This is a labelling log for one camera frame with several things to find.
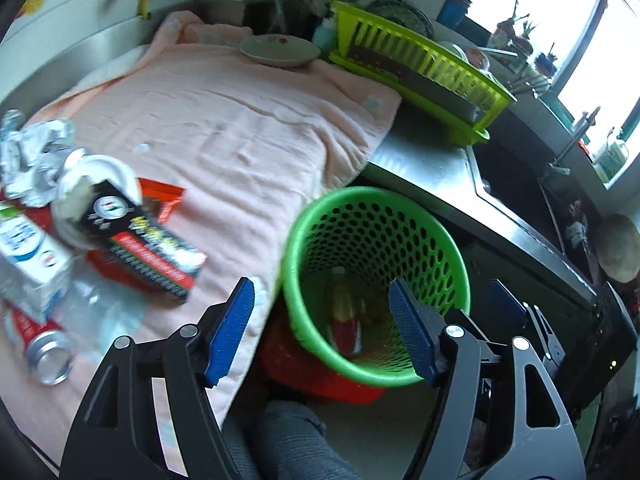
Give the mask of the grey trouser leg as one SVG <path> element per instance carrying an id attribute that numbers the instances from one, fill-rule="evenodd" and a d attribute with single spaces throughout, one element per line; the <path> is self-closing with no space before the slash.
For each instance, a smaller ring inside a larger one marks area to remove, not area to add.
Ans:
<path id="1" fill-rule="evenodd" d="M 222 435 L 244 479 L 359 477 L 329 445 L 323 422 L 298 402 L 275 400 L 254 414 L 229 415 Z"/>

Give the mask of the red Coca-Cola can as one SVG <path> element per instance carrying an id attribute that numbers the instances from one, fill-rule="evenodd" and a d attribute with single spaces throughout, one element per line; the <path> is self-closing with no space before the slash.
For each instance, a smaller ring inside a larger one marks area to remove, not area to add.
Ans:
<path id="1" fill-rule="evenodd" d="M 3 326 L 29 373 L 40 384 L 56 386 L 64 382 L 72 369 L 75 353 L 70 338 L 57 322 L 38 323 L 13 304 L 7 304 Z"/>

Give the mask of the orange red snack wrapper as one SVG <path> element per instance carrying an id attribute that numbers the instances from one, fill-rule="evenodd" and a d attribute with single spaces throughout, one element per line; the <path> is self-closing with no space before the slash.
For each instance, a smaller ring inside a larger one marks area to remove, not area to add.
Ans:
<path id="1" fill-rule="evenodd" d="M 138 178 L 142 192 L 142 208 L 158 223 L 165 223 L 182 201 L 184 188 L 152 179 Z M 134 271 L 125 269 L 113 255 L 100 250 L 88 252 L 86 259 L 104 278 L 142 292 L 158 292 L 160 289 L 145 281 Z"/>

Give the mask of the beige ceramic plate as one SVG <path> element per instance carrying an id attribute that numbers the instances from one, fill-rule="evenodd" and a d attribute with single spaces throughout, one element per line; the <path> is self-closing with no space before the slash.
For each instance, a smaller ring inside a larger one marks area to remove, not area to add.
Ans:
<path id="1" fill-rule="evenodd" d="M 308 40 L 280 34 L 245 37 L 240 51 L 256 63 L 279 68 L 304 66 L 321 54 L 320 48 Z"/>

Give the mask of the pink towel blanket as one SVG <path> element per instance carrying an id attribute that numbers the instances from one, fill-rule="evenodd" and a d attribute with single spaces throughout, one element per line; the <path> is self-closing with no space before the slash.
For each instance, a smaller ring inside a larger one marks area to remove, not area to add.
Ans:
<path id="1" fill-rule="evenodd" d="M 257 304 L 230 373 L 208 398 L 224 420 L 280 285 L 288 233 L 316 198 L 348 185 L 392 128 L 399 94 L 322 61 L 298 70 L 242 55 L 247 30 L 170 14 L 136 65 L 77 87 L 37 120 L 70 118 L 79 144 L 139 177 L 184 188 L 168 228 L 206 255 L 189 298 L 145 294 L 137 341 L 169 336 L 251 278 Z M 78 354 L 70 377 L 39 385 L 12 344 L 1 346 L 1 395 L 18 428 L 59 460 L 99 362 Z"/>

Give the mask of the red plastic basin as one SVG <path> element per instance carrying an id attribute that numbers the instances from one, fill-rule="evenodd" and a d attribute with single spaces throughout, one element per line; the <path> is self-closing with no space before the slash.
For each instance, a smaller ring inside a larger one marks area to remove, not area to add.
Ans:
<path id="1" fill-rule="evenodd" d="M 257 356 L 275 382 L 323 401 L 364 405 L 378 400 L 386 390 L 354 382 L 305 350 L 294 337 L 288 318 L 270 318 L 262 333 Z"/>

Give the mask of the crumpled silver foil wrapper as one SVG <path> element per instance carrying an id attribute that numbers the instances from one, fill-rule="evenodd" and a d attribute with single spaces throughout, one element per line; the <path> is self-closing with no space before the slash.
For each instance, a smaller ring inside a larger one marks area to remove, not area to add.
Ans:
<path id="1" fill-rule="evenodd" d="M 76 128 L 69 119 L 53 119 L 25 126 L 20 110 L 1 118 L 1 191 L 9 200 L 42 208 L 58 196 L 64 174 L 85 156 L 88 148 L 75 144 Z"/>

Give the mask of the black frying pan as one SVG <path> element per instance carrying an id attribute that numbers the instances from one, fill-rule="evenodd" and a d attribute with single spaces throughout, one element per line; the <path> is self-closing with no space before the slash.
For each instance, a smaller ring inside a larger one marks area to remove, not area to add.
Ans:
<path id="1" fill-rule="evenodd" d="M 373 0 L 367 5 L 367 10 L 427 39 L 434 38 L 431 21 L 419 8 L 407 0 Z"/>

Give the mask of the kitchen cleaver knife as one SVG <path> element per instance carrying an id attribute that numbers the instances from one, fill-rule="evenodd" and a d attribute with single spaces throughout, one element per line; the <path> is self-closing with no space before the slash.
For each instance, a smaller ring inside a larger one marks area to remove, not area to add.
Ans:
<path id="1" fill-rule="evenodd" d="M 446 89 L 441 84 L 436 84 L 431 79 L 419 75 L 401 62 L 361 46 L 351 46 L 349 57 L 358 64 L 385 76 L 391 82 L 397 82 L 401 88 L 427 99 L 469 125 L 473 125 L 480 118 L 478 106 Z"/>

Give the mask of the black red cardboard box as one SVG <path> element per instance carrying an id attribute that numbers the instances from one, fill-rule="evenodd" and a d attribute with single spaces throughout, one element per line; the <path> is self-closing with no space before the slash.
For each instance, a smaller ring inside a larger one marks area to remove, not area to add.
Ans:
<path id="1" fill-rule="evenodd" d="M 152 219 L 109 180 L 82 177 L 62 197 L 65 220 L 141 281 L 183 302 L 206 255 Z"/>

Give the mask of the clear plastic cup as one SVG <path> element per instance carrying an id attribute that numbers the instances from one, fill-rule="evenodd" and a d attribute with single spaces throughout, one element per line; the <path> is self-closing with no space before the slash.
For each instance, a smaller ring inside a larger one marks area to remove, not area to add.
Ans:
<path id="1" fill-rule="evenodd" d="M 104 278 L 89 263 L 74 267 L 70 288 L 52 316 L 84 358 L 99 362 L 119 336 L 134 336 L 145 315 L 141 292 Z"/>

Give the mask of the steel sink faucet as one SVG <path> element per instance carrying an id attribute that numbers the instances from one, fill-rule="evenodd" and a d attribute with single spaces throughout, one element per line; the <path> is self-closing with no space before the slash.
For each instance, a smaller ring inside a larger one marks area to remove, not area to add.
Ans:
<path id="1" fill-rule="evenodd" d="M 564 148 L 562 148 L 559 154 L 557 154 L 555 158 L 552 159 L 551 162 L 548 162 L 547 166 L 544 167 L 544 173 L 542 174 L 544 179 L 548 179 L 551 176 L 568 177 L 572 173 L 570 168 L 563 165 L 564 159 L 566 159 L 566 156 L 573 148 L 578 148 L 584 135 L 596 123 L 600 110 L 601 107 L 597 106 L 590 113 L 583 112 L 582 117 L 574 122 L 572 130 L 570 130 L 570 140 L 568 140 L 567 144 L 564 145 Z"/>

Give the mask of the red bottle in basket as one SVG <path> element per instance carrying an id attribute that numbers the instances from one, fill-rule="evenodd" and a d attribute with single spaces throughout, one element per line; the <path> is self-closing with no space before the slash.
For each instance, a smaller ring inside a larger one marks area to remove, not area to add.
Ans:
<path id="1" fill-rule="evenodd" d="M 361 325 L 357 303 L 347 281 L 346 270 L 341 266 L 332 269 L 328 341 L 345 358 L 353 358 L 361 352 Z"/>

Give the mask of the lime green dish rack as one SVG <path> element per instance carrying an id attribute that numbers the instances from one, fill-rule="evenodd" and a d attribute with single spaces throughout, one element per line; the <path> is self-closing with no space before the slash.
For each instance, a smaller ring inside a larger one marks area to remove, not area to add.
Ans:
<path id="1" fill-rule="evenodd" d="M 516 97 L 493 76 L 431 39 L 351 3 L 334 0 L 332 11 L 337 31 L 337 49 L 331 53 L 331 61 L 345 70 L 394 89 L 404 100 L 442 122 L 448 129 L 450 141 L 457 146 L 465 148 L 488 142 L 488 127 L 508 106 L 516 102 Z M 478 106 L 480 118 L 469 125 L 427 99 L 401 88 L 397 82 L 391 82 L 385 76 L 353 61 L 349 57 L 351 46 L 368 48 L 407 65 L 419 75 Z"/>

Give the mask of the green perforated trash basket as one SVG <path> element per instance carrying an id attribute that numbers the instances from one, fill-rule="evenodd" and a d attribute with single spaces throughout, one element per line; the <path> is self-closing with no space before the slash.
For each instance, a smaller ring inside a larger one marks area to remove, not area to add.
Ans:
<path id="1" fill-rule="evenodd" d="M 334 281 L 358 301 L 361 350 L 343 356 L 329 341 Z M 426 209 L 397 193 L 350 186 L 311 203 L 286 243 L 282 285 L 300 345 L 335 373 L 369 387 L 415 384 L 409 353 L 386 302 L 401 278 L 417 300 L 440 313 L 469 312 L 471 286 L 458 246 Z"/>

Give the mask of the white blue milk carton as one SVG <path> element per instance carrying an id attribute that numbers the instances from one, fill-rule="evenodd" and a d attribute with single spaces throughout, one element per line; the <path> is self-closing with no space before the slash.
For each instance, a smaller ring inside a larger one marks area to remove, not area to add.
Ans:
<path id="1" fill-rule="evenodd" d="M 1 202 L 1 298 L 45 323 L 72 282 L 75 255 L 30 220 Z"/>

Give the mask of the white plastic lid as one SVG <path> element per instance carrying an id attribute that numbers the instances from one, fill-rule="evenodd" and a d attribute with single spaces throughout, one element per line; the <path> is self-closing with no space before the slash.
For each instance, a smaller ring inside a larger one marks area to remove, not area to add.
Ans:
<path id="1" fill-rule="evenodd" d="M 58 181 L 58 192 L 51 203 L 53 225 L 58 237 L 68 246 L 83 252 L 93 250 L 94 246 L 80 232 L 72 219 L 66 214 L 64 200 L 78 183 L 85 179 L 91 184 L 109 180 L 119 192 L 127 196 L 134 204 L 142 204 L 142 189 L 137 176 L 121 160 L 106 155 L 87 155 L 79 159 L 69 170 L 65 170 Z"/>

